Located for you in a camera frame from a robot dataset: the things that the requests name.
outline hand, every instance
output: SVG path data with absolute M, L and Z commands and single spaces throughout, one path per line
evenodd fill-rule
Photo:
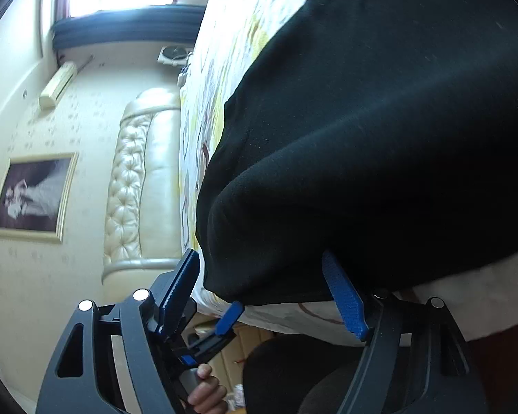
M 227 402 L 223 400 L 227 389 L 219 386 L 219 379 L 211 376 L 212 371 L 208 364 L 199 365 L 198 376 L 203 382 L 188 396 L 188 404 L 198 414 L 225 414 L 228 411 Z

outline patterned wallpaper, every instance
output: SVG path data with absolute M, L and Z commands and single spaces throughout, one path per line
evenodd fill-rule
M 140 92 L 176 82 L 156 64 L 157 43 L 73 49 L 68 59 L 94 59 L 58 107 L 41 113 L 37 98 L 0 144 L 0 181 L 8 157 L 79 152 L 63 244 L 0 239 L 0 366 L 8 383 L 36 400 L 56 341 L 84 298 L 101 302 L 106 199 L 119 121 Z

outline blue gripper pad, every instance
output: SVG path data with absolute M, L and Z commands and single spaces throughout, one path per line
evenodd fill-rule
M 365 321 L 363 301 L 335 255 L 328 250 L 323 254 L 323 275 L 345 327 L 361 341 L 365 341 L 368 325 Z

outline black pants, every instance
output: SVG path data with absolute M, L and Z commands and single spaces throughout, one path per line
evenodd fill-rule
M 361 353 L 302 334 L 264 342 L 243 368 L 247 414 L 337 413 Z

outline bride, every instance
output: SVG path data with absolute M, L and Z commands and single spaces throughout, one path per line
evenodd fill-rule
M 68 166 L 69 161 L 58 160 L 50 174 L 37 185 L 27 186 L 23 179 L 14 188 L 9 187 L 4 202 L 8 215 L 14 219 L 19 215 L 54 218 L 59 212 Z

